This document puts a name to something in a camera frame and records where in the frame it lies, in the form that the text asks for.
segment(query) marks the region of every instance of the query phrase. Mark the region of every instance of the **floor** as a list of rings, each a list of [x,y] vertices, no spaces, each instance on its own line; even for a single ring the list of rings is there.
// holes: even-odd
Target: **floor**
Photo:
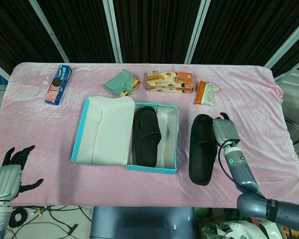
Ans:
[[[284,115],[299,124],[299,86],[297,84],[299,84],[298,76],[288,76],[284,78],[284,81],[281,82],[280,87],[284,92]],[[4,96],[4,91],[5,86],[0,86],[0,105]],[[297,128],[288,125],[288,129],[292,140],[299,138],[299,130]],[[299,157],[299,145],[295,146],[295,151]],[[72,235],[79,239],[87,239],[90,233],[90,221],[83,215],[83,213],[78,209],[77,206],[67,206],[66,208],[64,208],[64,210],[66,209],[71,209],[72,211],[53,211],[52,214],[58,220],[67,222],[69,226],[78,224],[77,229],[73,232]],[[86,215],[89,218],[92,217],[92,209],[92,207],[82,208],[82,210],[86,213]],[[36,210],[29,209],[28,219],[26,222],[29,222],[37,215],[38,212]],[[33,220],[33,224],[28,224],[19,229],[19,231],[16,234],[16,237],[14,238],[59,239],[67,235],[66,232],[64,232],[62,229],[69,231],[69,229],[65,225],[57,223],[49,215],[48,212],[44,212],[41,216]],[[12,236],[12,232],[8,231],[6,234],[6,238],[11,239]]]

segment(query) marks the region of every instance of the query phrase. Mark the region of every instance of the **pink blanket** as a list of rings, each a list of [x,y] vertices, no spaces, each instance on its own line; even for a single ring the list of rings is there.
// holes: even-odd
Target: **pink blanket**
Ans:
[[[283,93],[270,70],[258,66],[70,64],[73,74],[65,94],[59,106],[52,106],[44,97],[58,66],[16,66],[2,102],[0,165],[11,147],[22,150],[34,144],[22,183],[44,178],[39,188],[21,193],[14,205],[236,207],[240,192],[218,161],[207,186],[193,184],[188,176],[194,118],[198,114],[215,118],[220,112],[226,112],[236,124],[242,150],[265,197],[299,203],[298,158],[284,121]],[[70,160],[85,99],[115,97],[101,84],[123,68],[142,83],[132,96],[135,102],[180,106],[175,175],[130,171],[122,166],[84,166]],[[146,91],[147,70],[192,72],[195,82],[208,81],[220,88],[214,93],[216,106],[193,105],[194,93]]]

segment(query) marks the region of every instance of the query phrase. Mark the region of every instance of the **slide sandal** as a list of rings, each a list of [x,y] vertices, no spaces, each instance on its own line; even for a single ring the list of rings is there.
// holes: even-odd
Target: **slide sandal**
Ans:
[[[133,148],[137,165],[156,166],[160,139],[156,111],[149,106],[140,108],[133,120]]]
[[[193,183],[203,186],[209,183],[216,155],[213,118],[198,115],[191,127],[189,147],[189,177]]]

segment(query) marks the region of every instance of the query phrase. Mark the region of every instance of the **oreo box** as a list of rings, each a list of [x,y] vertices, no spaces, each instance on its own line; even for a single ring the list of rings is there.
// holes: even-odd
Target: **oreo box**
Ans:
[[[66,84],[71,76],[72,70],[69,66],[60,65],[55,73],[54,79],[45,95],[45,102],[51,105],[59,105]]]

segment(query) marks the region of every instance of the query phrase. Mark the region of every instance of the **robotic hand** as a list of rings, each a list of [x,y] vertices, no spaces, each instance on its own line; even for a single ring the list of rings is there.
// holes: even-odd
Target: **robotic hand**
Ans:
[[[225,149],[224,155],[232,181],[242,192],[237,199],[238,210],[247,217],[266,218],[299,231],[299,205],[273,199],[267,200],[261,194],[246,158],[238,146],[240,139],[234,123],[225,113],[221,115],[224,119],[214,119],[213,129],[218,144]]]
[[[33,145],[25,148],[14,154],[12,158],[11,155],[14,152],[14,148],[10,149],[5,154],[2,166],[0,167],[0,239],[4,238],[12,212],[10,201],[16,198],[19,193],[37,188],[43,182],[43,179],[39,179],[34,184],[21,185],[24,165],[34,147]]]

